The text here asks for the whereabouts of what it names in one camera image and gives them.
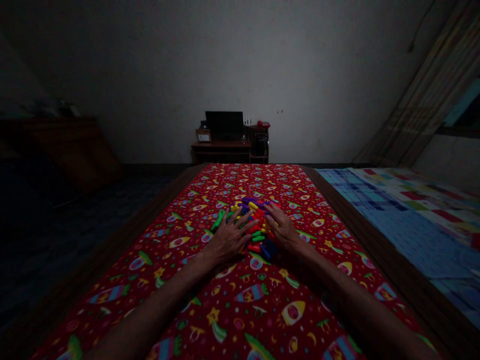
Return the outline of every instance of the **computer monitor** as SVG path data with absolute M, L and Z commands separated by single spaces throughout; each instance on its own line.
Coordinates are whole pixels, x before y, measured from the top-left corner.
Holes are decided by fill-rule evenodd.
M 244 134 L 244 113 L 241 111 L 205 111 L 212 140 L 240 140 Z

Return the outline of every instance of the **dresser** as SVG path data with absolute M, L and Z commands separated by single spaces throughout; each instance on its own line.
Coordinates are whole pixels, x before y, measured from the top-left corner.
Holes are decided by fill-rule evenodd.
M 0 120 L 0 137 L 22 158 L 51 161 L 83 194 L 123 175 L 93 117 Z

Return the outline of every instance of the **bed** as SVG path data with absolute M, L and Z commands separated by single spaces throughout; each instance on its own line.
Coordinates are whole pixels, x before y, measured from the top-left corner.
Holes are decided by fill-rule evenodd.
M 280 164 L 186 170 L 5 334 L 3 357 L 79 359 L 201 250 L 219 210 L 248 195 L 282 204 L 314 251 L 444 358 L 479 358 L 475 326 L 375 226 L 314 169 Z M 218 269 L 185 300 L 149 358 L 374 357 L 296 261 L 247 253 Z
M 478 197 L 403 168 L 317 172 L 480 329 Z

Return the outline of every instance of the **red bedsheet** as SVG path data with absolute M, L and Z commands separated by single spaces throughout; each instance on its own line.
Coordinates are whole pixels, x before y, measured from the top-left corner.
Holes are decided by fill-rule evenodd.
M 210 240 L 218 212 L 245 196 L 278 202 L 313 251 L 421 333 L 300 167 L 217 164 L 200 173 L 156 218 L 32 358 L 79 359 L 195 256 Z M 255 253 L 245 255 L 192 294 L 148 359 L 364 357 L 308 268 L 284 253 L 271 263 Z

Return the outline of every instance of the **hand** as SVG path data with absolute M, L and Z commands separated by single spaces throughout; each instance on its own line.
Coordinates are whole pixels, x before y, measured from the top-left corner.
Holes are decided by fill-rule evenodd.
M 252 238 L 252 235 L 244 235 L 244 233 L 253 228 L 259 221 L 251 221 L 240 229 L 240 226 L 245 224 L 254 212 L 250 210 L 235 222 L 235 219 L 241 211 L 242 208 L 235 211 L 227 223 L 227 216 L 229 215 L 229 211 L 227 210 L 215 235 L 203 249 L 205 257 L 212 260 L 214 266 L 237 255 L 243 246 Z
M 271 206 L 265 205 L 265 209 L 270 212 L 270 215 L 267 215 L 265 218 L 268 225 L 270 225 L 270 229 L 275 234 L 278 244 L 289 252 L 294 252 L 306 244 L 306 242 L 300 238 L 297 230 L 295 230 L 292 220 L 273 202 L 271 202 L 270 205 Z

